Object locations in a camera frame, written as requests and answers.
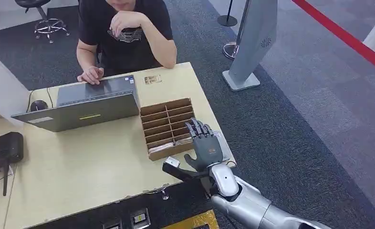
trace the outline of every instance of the dark gray carpet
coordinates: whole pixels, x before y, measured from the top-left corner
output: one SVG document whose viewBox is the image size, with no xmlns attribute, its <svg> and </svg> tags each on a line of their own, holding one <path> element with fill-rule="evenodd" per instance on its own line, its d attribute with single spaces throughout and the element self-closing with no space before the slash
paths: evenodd
<svg viewBox="0 0 375 229">
<path fill-rule="evenodd" d="M 267 72 L 258 66 L 262 85 L 233 93 L 221 77 L 230 61 L 221 47 L 233 40 L 220 27 L 206 0 L 166 0 L 178 62 L 190 61 L 239 165 L 235 173 L 256 186 L 273 203 L 332 228 L 375 229 L 375 209 L 338 164 L 332 153 L 297 112 Z M 0 31 L 0 59 L 29 89 L 75 81 L 76 7 L 54 9 L 72 35 L 54 36 L 54 44 L 36 40 L 34 23 Z M 195 182 L 169 189 L 171 198 L 142 196 L 58 220 L 40 228 L 100 228 L 100 222 L 125 214 L 144 201 L 156 227 L 211 208 Z M 215 211 L 221 228 L 233 228 Z"/>
</svg>

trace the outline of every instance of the cardboard organizer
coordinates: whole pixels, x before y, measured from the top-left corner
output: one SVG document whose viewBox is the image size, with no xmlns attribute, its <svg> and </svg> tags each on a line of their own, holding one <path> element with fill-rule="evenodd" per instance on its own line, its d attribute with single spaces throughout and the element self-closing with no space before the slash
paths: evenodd
<svg viewBox="0 0 375 229">
<path fill-rule="evenodd" d="M 192 143 L 176 145 L 176 141 L 190 137 L 185 122 L 195 117 L 190 99 L 179 99 L 163 104 L 141 107 L 141 121 L 147 150 L 173 143 L 173 146 L 160 151 L 148 153 L 152 161 L 172 156 L 193 149 Z"/>
</svg>

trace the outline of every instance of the gray laptop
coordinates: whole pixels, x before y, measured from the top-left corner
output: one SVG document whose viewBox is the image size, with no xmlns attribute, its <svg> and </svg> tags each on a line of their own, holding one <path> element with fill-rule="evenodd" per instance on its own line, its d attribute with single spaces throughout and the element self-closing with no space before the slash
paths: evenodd
<svg viewBox="0 0 375 229">
<path fill-rule="evenodd" d="M 57 107 L 12 115 L 12 118 L 59 132 L 139 115 L 137 90 L 132 75 L 61 87 Z"/>
</svg>

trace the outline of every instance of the black chair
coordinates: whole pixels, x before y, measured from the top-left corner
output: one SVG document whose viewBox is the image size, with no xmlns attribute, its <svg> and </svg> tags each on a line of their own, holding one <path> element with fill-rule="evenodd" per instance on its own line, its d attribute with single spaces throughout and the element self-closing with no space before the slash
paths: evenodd
<svg viewBox="0 0 375 229">
<path fill-rule="evenodd" d="M 19 6 L 26 8 L 25 13 L 27 13 L 30 8 L 37 8 L 42 16 L 42 21 L 37 23 L 34 27 L 34 34 L 36 34 L 37 39 L 40 38 L 40 34 L 46 34 L 47 38 L 49 39 L 49 43 L 53 43 L 50 38 L 50 34 L 59 30 L 65 31 L 67 36 L 70 35 L 70 33 L 66 30 L 67 26 L 62 20 L 55 18 L 48 19 L 47 15 L 44 13 L 42 6 L 49 3 L 50 0 L 15 0 L 15 2 Z"/>
</svg>

